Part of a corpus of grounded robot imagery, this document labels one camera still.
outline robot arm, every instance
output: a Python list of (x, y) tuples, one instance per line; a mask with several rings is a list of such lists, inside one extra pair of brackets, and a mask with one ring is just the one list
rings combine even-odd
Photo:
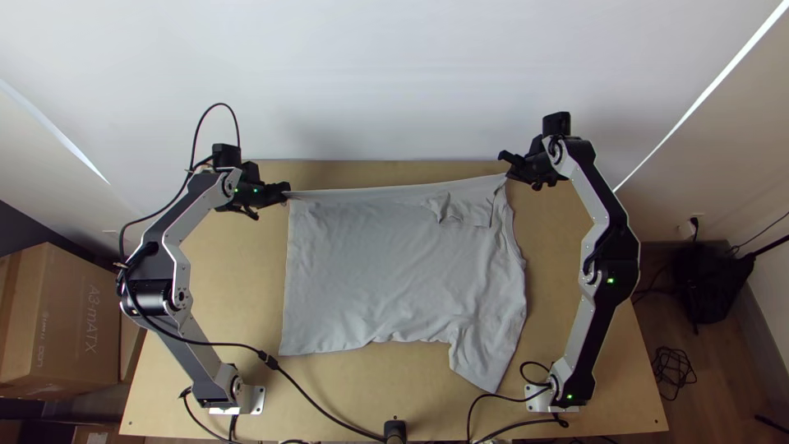
[(192, 393), (210, 413), (259, 414), (265, 388), (245, 385), (238, 370), (223, 363), (213, 347), (200, 345), (208, 340), (191, 314), (191, 266), (180, 247), (212, 209), (257, 220), (252, 208), (285, 202), (282, 192), (290, 191), (290, 185), (260, 182), (257, 165), (242, 164), (236, 146), (217, 144), (213, 152), (214, 168), (191, 177), (187, 193), (145, 231), (129, 257), (128, 268), (118, 277), (121, 310), (159, 335), (192, 379)]
[[(592, 145), (570, 136), (570, 115), (546, 116), (542, 128), (526, 156), (499, 154), (500, 160), (512, 164), (507, 177), (531, 184), (535, 191), (545, 183), (553, 187), (569, 179), (594, 222), (581, 245), (581, 301), (564, 356), (551, 366), (546, 384), (525, 387), (529, 391), (551, 386), (528, 406), (556, 413), (577, 411), (592, 397), (594, 364), (614, 310), (638, 282), (640, 246), (625, 210), (594, 166)], [(259, 414), (265, 388), (245, 385), (238, 370), (219, 359), (191, 314), (191, 266), (180, 246), (212, 209), (257, 220), (253, 208), (285, 202), (283, 192), (290, 191), (290, 185), (261, 182), (257, 165), (242, 164), (236, 146), (214, 145), (213, 165), (193, 175), (186, 195), (143, 234), (118, 275), (121, 310), (159, 335), (193, 380), (192, 393), (210, 413)], [(275, 360), (252, 350), (276, 368)]]
[[(539, 191), (557, 181), (570, 180), (593, 227), (581, 243), (578, 283), (581, 300), (564, 355), (551, 366), (549, 391), (528, 403), (531, 411), (578, 411), (594, 392), (594, 364), (606, 338), (616, 306), (627, 299), (639, 280), (638, 239), (627, 223), (627, 213), (594, 166), (594, 148), (570, 136), (570, 114), (555, 113), (542, 119), (542, 135), (532, 140), (526, 156), (499, 154), (512, 164), (507, 177)], [(527, 385), (535, 393), (541, 387)]]

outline cardboard box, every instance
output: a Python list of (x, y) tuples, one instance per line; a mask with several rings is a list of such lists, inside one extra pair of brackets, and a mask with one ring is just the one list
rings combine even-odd
[(143, 444), (145, 437), (119, 435), (118, 426), (76, 426), (71, 444)]
[(124, 384), (131, 384), (137, 360), (140, 359), (142, 343), (145, 340), (146, 329), (141, 328), (123, 313), (121, 314), (121, 354), (120, 378)]
[(50, 243), (0, 258), (0, 395), (59, 400), (118, 383), (115, 276)]
[(16, 444), (21, 427), (22, 422), (20, 420), (4, 419), (0, 421), (0, 443)]
[(145, 437), (120, 435), (117, 424), (25, 422), (19, 435), (19, 444), (40, 444), (42, 442), (47, 444), (143, 444)]

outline white backdrop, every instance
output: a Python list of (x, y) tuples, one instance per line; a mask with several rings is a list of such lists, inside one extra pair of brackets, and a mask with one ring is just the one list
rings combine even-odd
[[(0, 78), (139, 211), (177, 189), (215, 101), (249, 159), (493, 160), (567, 110), (616, 185), (777, 3), (6, 2)], [(234, 140), (217, 111), (198, 157)]]

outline black bag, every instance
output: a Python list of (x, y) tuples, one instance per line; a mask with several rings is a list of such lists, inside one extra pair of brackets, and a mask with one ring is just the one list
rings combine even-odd
[(712, 324), (726, 318), (754, 269), (755, 259), (755, 254), (736, 259), (700, 243), (677, 252), (672, 264), (676, 295), (696, 334), (698, 324)]

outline wooden tabletop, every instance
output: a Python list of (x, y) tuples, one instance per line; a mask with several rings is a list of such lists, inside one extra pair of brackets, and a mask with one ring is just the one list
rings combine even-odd
[[(260, 162), (266, 182), (289, 181), (294, 190), (381, 187), (434, 183), (506, 171), (504, 162)], [(558, 359), (570, 333), (580, 291), (579, 246), (591, 227), (568, 182), (534, 192), (509, 181), (514, 231), (528, 264), (528, 315), (518, 348), (498, 393), (523, 398), (520, 363)], [(276, 355), (282, 330), (288, 208), (272, 206), (257, 222), (242, 215), (209, 214), (184, 242), (191, 265), (192, 312), (212, 341), (250, 344)], [(395, 415), (414, 441), (465, 440), (468, 407), (482, 392), (449, 367), (449, 346), (439, 343), (371, 344), (358, 350), (280, 358), (285, 368), (324, 408), (355, 425), (382, 433)], [(260, 416), (242, 416), (239, 439), (362, 441), (315, 411), (281, 375), (243, 349), (220, 348), (244, 381), (266, 386)], [(543, 378), (537, 370), (531, 378)], [(668, 429), (633, 306), (616, 310), (595, 367), (597, 388), (580, 413), (563, 414), (569, 428), (538, 424), (505, 438), (568, 437), (657, 432)], [(186, 373), (156, 335), (148, 335), (123, 416), (121, 433), (156, 437), (206, 437), (178, 399), (190, 385)], [(226, 435), (229, 417), (197, 408), (197, 417)], [(545, 418), (524, 404), (488, 399), (478, 403), (473, 437), (510, 423)]]

